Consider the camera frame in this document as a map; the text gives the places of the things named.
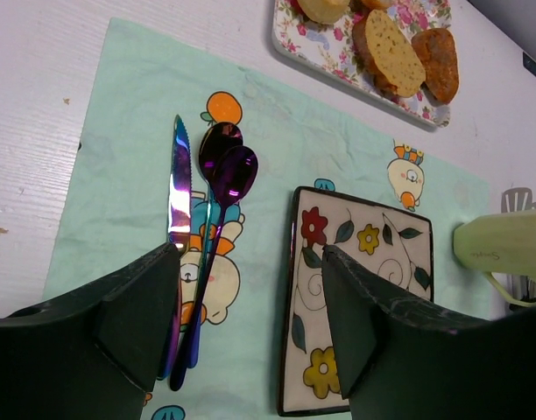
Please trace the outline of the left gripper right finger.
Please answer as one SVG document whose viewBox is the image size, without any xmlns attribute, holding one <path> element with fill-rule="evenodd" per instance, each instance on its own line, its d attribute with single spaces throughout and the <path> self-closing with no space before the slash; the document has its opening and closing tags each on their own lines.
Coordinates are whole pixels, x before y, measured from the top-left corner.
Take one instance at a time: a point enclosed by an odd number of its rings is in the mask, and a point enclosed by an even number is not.
<svg viewBox="0 0 536 420">
<path fill-rule="evenodd" d="M 335 246 L 322 279 L 355 419 L 536 419 L 536 306 L 489 321 L 384 280 Z"/>
</svg>

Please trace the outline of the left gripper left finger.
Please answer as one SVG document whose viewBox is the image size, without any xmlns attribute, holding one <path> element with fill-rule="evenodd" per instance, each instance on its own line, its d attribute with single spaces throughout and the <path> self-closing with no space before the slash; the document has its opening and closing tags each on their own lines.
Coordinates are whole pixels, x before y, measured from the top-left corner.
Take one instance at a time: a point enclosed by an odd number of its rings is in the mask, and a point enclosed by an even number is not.
<svg viewBox="0 0 536 420">
<path fill-rule="evenodd" d="M 0 419 L 138 419 L 174 310 L 178 250 L 0 318 Z"/>
</svg>

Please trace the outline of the herb bread slice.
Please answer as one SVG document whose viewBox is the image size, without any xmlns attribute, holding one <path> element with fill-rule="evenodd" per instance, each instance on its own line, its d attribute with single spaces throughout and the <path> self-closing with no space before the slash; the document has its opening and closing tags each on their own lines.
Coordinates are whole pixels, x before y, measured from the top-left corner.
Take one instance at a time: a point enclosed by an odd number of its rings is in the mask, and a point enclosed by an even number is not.
<svg viewBox="0 0 536 420">
<path fill-rule="evenodd" d="M 418 93 L 426 71 L 411 43 L 384 10 L 371 10 L 352 37 L 363 68 L 377 89 L 409 98 Z"/>
</svg>

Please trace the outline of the round pale bread roll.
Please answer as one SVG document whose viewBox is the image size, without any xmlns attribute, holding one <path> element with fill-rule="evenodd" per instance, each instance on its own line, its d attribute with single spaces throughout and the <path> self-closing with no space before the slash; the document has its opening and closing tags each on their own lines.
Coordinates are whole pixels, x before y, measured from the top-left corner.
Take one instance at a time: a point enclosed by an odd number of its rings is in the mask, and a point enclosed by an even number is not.
<svg viewBox="0 0 536 420">
<path fill-rule="evenodd" d="M 348 10 L 349 0 L 299 0 L 305 15 L 316 23 L 334 24 Z"/>
</svg>

